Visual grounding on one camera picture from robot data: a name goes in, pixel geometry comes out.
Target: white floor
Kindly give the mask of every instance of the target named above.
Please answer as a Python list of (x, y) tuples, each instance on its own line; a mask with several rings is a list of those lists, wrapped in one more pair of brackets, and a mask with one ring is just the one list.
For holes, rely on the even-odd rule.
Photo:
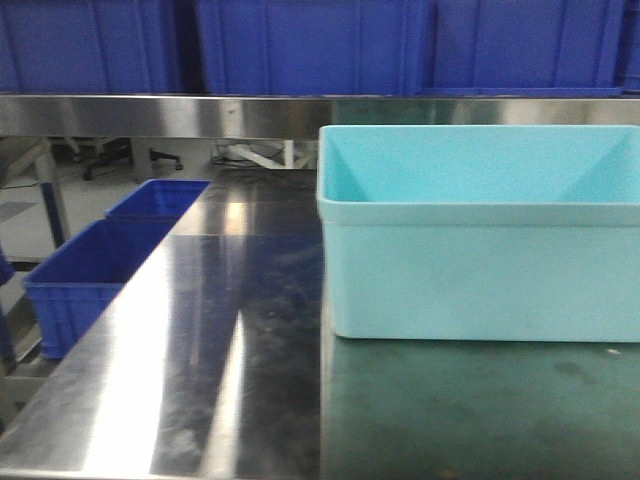
[[(184, 170), (176, 171), (174, 162), (170, 160), (154, 162), (156, 178), (208, 179), (212, 175), (213, 165), (209, 161), (212, 142), (209, 140), (154, 140), (150, 146), (158, 151), (180, 155), (184, 164)], [(84, 167), (90, 161), (75, 163), (69, 156), (58, 162), (57, 171), (72, 234), (89, 222), (102, 218), (110, 205), (137, 187), (133, 166), (126, 161), (96, 169), (94, 180), (83, 180)], [(3, 206), (18, 207), (18, 210), (25, 208), (10, 218), (0, 217), (0, 243), (6, 256), (45, 258), (53, 252), (40, 187), (33, 170), (13, 179), (0, 190), (0, 208)], [(22, 295), (20, 281), (24, 275), (17, 273), (7, 285), (0, 288), (0, 303), (5, 312)]]

